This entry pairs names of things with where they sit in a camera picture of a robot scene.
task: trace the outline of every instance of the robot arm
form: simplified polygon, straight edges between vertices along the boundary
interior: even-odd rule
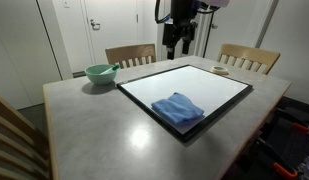
[[[155,20],[156,23],[164,24],[163,45],[166,46],[168,59],[174,59],[174,50],[177,42],[183,39],[183,54],[188,54],[189,45],[194,40],[195,28],[197,23],[191,22],[197,13],[209,14],[217,11],[220,7],[227,6],[229,0],[171,0],[171,13],[165,18],[158,20],[158,7],[160,0],[156,0]]]

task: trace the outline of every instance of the wooden chair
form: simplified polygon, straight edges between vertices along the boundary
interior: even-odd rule
[[[121,69],[124,68],[123,62],[126,67],[143,65],[156,62],[155,45],[154,44],[141,44],[133,46],[123,46],[105,49],[106,56],[109,64],[119,64]]]
[[[223,44],[217,61],[221,62],[223,56],[225,56],[224,63],[228,64],[231,62],[232,66],[237,64],[237,59],[241,59],[238,62],[238,67],[240,68],[247,61],[246,70],[253,68],[254,72],[257,72],[264,65],[265,68],[262,73],[267,75],[280,57],[280,53],[233,44]]]
[[[0,97],[0,179],[52,179],[49,143]]]

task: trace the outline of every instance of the table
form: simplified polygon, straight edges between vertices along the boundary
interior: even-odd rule
[[[290,82],[196,56],[119,70],[115,82],[190,64],[228,68],[253,91],[184,144],[115,88],[87,77],[44,85],[55,179],[219,179]]]

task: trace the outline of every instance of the bowl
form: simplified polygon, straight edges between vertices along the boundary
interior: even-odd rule
[[[99,64],[90,66],[85,69],[85,74],[87,78],[94,84],[106,85],[112,82],[116,76],[116,71],[110,72],[107,74],[100,74],[109,68],[112,68],[114,65],[110,64]]]

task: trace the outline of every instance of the folded towel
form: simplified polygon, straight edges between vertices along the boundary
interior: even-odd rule
[[[201,117],[202,109],[195,106],[190,99],[180,93],[174,93],[168,99],[152,103],[152,109],[175,124],[191,121]]]

